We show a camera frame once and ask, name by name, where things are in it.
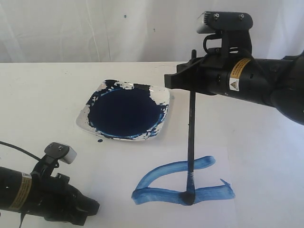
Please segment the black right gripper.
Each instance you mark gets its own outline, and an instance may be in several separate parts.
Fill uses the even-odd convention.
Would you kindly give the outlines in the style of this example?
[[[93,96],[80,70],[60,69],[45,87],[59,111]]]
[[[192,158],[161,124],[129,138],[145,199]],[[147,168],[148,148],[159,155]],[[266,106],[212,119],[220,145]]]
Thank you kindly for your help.
[[[237,54],[227,58],[209,55],[190,59],[178,64],[175,74],[164,75],[164,85],[169,89],[194,91],[205,95],[237,95],[230,89],[232,68],[238,60]]]

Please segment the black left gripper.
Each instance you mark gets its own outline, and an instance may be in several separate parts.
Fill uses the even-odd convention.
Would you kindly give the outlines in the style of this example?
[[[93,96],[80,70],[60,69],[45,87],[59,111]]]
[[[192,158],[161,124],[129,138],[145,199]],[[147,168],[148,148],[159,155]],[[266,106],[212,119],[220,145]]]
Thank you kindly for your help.
[[[100,204],[69,184],[69,177],[40,178],[32,175],[32,186],[26,200],[26,214],[47,221],[84,225],[89,216],[98,213]]]

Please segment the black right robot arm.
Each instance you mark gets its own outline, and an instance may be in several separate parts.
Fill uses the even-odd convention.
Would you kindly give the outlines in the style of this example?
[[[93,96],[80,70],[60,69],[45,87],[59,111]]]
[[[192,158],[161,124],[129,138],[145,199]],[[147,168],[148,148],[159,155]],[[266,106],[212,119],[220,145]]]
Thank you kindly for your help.
[[[304,123],[304,56],[253,58],[247,51],[219,53],[178,64],[165,74],[169,89],[223,95],[277,109],[288,119]]]

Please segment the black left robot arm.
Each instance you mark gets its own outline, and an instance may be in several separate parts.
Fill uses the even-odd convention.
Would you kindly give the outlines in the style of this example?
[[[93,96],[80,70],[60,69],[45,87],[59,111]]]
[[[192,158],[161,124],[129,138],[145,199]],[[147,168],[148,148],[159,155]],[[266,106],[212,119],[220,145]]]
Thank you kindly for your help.
[[[50,222],[82,226],[95,216],[100,204],[69,184],[69,177],[39,178],[2,167],[0,169],[0,208],[25,216],[43,217]]]

